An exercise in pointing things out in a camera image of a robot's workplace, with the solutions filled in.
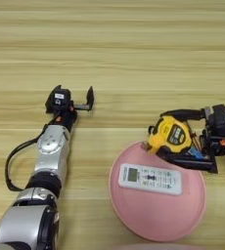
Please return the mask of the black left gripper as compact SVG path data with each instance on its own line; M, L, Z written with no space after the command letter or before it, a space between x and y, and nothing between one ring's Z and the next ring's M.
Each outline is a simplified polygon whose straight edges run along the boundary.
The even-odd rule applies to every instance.
M59 91L62 89L62 85L57 85L53 92ZM93 87L91 86L87 92L86 96L87 103L86 104L73 104L70 105L68 108L63 110L55 110L54 111L54 118L51 121L52 125L60 125L67 128L69 131L71 130L73 124L77 119L77 112L79 110L90 111L94 104L94 91Z

